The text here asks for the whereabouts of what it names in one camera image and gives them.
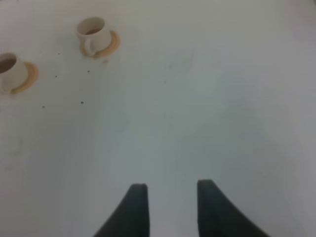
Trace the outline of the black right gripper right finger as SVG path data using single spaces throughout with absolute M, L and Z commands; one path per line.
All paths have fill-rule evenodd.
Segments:
M 197 225 L 200 237 L 266 237 L 212 180 L 197 182 Z

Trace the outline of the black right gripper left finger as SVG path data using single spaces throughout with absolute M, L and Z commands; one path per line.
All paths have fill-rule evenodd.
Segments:
M 146 184 L 132 184 L 115 211 L 95 234 L 96 237 L 149 235 L 150 212 Z

